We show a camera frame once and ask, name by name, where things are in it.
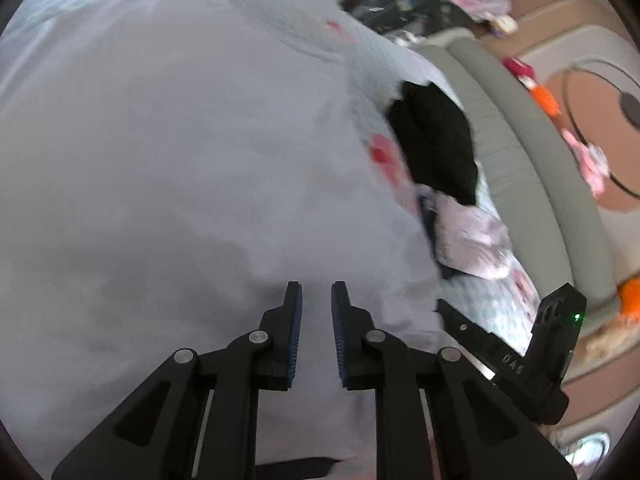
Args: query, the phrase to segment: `orange toy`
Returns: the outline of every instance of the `orange toy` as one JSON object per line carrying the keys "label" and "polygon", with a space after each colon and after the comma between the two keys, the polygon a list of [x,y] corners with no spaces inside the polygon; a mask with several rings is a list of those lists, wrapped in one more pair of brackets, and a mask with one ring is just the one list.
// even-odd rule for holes
{"label": "orange toy", "polygon": [[620,287],[620,314],[640,321],[640,278],[631,278]]}
{"label": "orange toy", "polygon": [[560,105],[548,88],[536,85],[529,89],[529,93],[549,117],[558,117],[560,115]]}

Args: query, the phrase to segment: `white sheet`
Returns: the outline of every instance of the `white sheet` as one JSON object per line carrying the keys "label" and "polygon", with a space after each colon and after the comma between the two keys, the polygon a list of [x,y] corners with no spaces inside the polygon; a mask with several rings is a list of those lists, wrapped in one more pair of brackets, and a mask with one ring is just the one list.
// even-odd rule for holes
{"label": "white sheet", "polygon": [[175,349],[252,330],[287,280],[298,373],[260,399],[257,460],[374,467],[330,285],[434,350],[438,279],[346,73],[222,0],[101,0],[0,43],[0,418],[45,478]]}

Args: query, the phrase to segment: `black cable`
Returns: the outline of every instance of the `black cable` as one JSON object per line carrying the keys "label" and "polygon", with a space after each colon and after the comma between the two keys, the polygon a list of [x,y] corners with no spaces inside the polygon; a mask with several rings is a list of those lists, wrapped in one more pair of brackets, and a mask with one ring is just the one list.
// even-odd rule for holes
{"label": "black cable", "polygon": [[[618,70],[619,72],[622,72],[626,77],[631,79],[631,81],[634,83],[634,85],[636,85],[636,87],[640,88],[640,84],[638,84],[638,82],[633,78],[633,76],[631,74],[629,74],[625,70],[621,69],[620,67],[614,65],[613,63],[611,63],[609,61],[605,61],[603,59],[597,59],[597,58],[587,58],[587,59],[583,59],[581,63],[584,64],[584,63],[587,63],[587,62],[601,63],[601,64],[604,64],[604,65],[610,66],[610,67]],[[609,79],[604,77],[602,74],[594,72],[593,70],[589,70],[588,68],[581,67],[577,63],[576,64],[572,64],[569,68],[564,70],[564,72],[562,74],[562,86],[561,86],[562,104],[564,105],[564,109],[566,110],[566,114],[569,117],[569,121],[571,123],[571,126],[574,129],[575,133],[578,135],[578,138],[580,139],[580,142],[583,143],[585,146],[588,146],[590,144],[590,142],[584,136],[584,134],[582,133],[581,129],[578,127],[578,124],[576,123],[575,118],[574,118],[574,114],[571,112],[571,107],[569,106],[569,99],[568,99],[569,76],[572,73],[575,73],[575,72],[584,72],[584,73],[587,73],[587,74],[594,75],[594,76],[602,79],[603,81],[609,83],[610,85],[612,85],[613,88],[618,90],[618,92],[622,93],[622,90],[617,85],[613,84]],[[631,195],[633,198],[640,200],[640,192],[635,192],[635,191],[629,189],[624,184],[622,184],[622,182],[620,182],[620,179],[611,170],[609,171],[609,178],[622,191],[624,191],[628,195]]]}

